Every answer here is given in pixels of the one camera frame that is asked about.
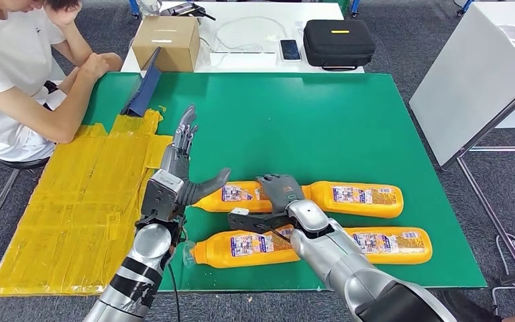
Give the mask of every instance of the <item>smartphone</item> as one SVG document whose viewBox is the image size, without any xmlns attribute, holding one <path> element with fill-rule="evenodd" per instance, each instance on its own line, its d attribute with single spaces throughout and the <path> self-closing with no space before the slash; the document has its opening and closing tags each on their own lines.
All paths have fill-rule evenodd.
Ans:
<svg viewBox="0 0 515 322">
<path fill-rule="evenodd" d="M 284 62 L 300 62 L 301 55 L 297 47 L 297 41 L 293 39 L 285 39 L 279 41 L 281 46 L 281 59 Z"/>
</svg>

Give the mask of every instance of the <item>black cable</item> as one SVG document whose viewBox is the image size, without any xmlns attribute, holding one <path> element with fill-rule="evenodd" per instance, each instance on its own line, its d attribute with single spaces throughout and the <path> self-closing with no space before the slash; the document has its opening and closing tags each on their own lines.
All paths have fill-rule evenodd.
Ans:
<svg viewBox="0 0 515 322">
<path fill-rule="evenodd" d="M 288 242 L 289 244 L 291 244 L 291 241 L 289 240 L 289 238 L 283 236 L 279 231 L 276 231 L 275 229 L 269 227 L 269 226 L 266 226 L 266 225 L 263 225 L 261 223 L 258 223 L 257 225 L 255 225 L 257 228 L 262 228 L 262 229 L 267 229 L 269 231 L 271 231 L 272 233 L 275 233 L 279 238 L 283 239 L 284 241 Z"/>
<path fill-rule="evenodd" d="M 174 288 L 174 298 L 176 299 L 176 320 L 180 322 L 180 308 L 178 307 L 178 292 L 176 291 L 176 281 L 174 280 L 174 273 L 172 272 L 172 267 L 169 264 L 169 273 L 172 279 L 172 287 Z"/>
</svg>

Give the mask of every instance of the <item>man's hand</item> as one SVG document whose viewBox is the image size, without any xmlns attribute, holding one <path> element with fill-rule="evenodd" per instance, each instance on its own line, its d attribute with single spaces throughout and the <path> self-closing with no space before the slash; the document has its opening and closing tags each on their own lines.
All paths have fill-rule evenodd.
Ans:
<svg viewBox="0 0 515 322">
<path fill-rule="evenodd" d="M 109 64 L 100 55 L 92 53 L 88 60 L 80 67 L 80 72 L 92 76 L 96 81 L 109 70 Z"/>
<path fill-rule="evenodd" d="M 79 3 L 76 7 L 68 7 L 57 11 L 53 10 L 48 5 L 44 6 L 44 11 L 46 11 L 48 19 L 50 19 L 50 21 L 52 21 L 52 23 L 57 25 L 60 29 L 71 25 L 81 9 L 82 3 Z"/>
</svg>

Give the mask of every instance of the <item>gray carpet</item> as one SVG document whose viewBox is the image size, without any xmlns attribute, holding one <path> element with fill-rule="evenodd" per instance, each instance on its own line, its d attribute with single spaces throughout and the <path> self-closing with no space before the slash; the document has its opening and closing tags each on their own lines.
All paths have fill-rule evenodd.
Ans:
<svg viewBox="0 0 515 322">
<path fill-rule="evenodd" d="M 84 3 L 78 25 L 93 49 L 125 56 L 138 26 L 138 21 L 130 16 L 127 2 L 84 0 Z M 359 18 L 368 24 L 378 47 L 367 72 L 392 74 L 407 102 L 457 25 L 456 10 L 450 0 L 364 0 Z M 70 69 L 67 62 L 60 63 L 65 70 Z M 483 143 L 515 145 L 515 129 L 496 130 Z M 465 160 L 508 232 L 515 234 L 515 154 L 473 153 Z M 9 169 L 0 166 L 0 189 L 9 173 Z M 34 178 L 37 175 L 22 172 L 1 212 L 0 258 L 36 184 Z M 493 284 L 494 278 L 504 273 L 494 243 L 494 227 L 456 165 L 445 172 L 438 170 L 438 176 L 482 272 Z M 490 307 L 490 290 L 465 292 L 479 304 Z M 498 298 L 500 314 L 514 315 L 515 290 L 503 291 Z M 0 299 L 0 321 L 80 321 L 94 301 L 95 297 Z M 329 292 L 182 294 L 180 306 L 183 321 L 349 320 L 339 300 Z M 173 321 L 175 318 L 174 297 L 160 294 L 148 321 Z"/>
</svg>

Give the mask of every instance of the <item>white table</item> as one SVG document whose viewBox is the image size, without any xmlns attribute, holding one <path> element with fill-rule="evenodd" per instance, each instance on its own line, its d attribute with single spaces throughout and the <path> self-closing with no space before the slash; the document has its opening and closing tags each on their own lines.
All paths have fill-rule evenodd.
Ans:
<svg viewBox="0 0 515 322">
<path fill-rule="evenodd" d="M 475 2 L 410 100 L 441 166 L 486 133 L 515 97 L 515 47 L 499 25 L 515 24 L 515 2 Z M 497 127 L 515 127 L 515 111 Z"/>
<path fill-rule="evenodd" d="M 173 7 L 183 2 L 163 2 L 165 8 Z M 200 19 L 199 34 L 207 40 L 214 50 L 227 52 L 228 50 L 215 41 L 216 31 L 221 25 L 242 17 L 267 17 L 281 23 L 287 33 L 284 35 L 282 28 L 273 21 L 267 19 L 245 19 L 231 23 L 220 30 L 220 38 L 230 47 L 259 44 L 264 52 L 277 53 L 275 65 L 263 67 L 250 67 L 248 64 L 240 66 L 212 66 L 208 46 L 201 41 L 201 49 L 198 53 L 195 72 L 325 72 L 319 67 L 308 64 L 303 49 L 303 28 L 307 21 L 312 19 L 342 20 L 343 15 L 337 3 L 220 3 L 201 2 L 209 15 L 216 18 L 212 21 L 208 18 Z M 301 62 L 283 62 L 279 57 L 279 39 L 295 39 L 300 47 Z M 135 59 L 133 50 L 130 50 L 123 63 L 122 72 L 139 72 L 139 64 Z M 364 72 L 359 67 L 353 72 Z"/>
<path fill-rule="evenodd" d="M 515 127 L 515 2 L 475 2 L 465 14 L 410 100 L 442 168 L 457 161 L 515 261 L 515 247 L 470 169 L 468 151 L 495 127 Z M 500 282 L 515 282 L 515 274 Z"/>
</svg>

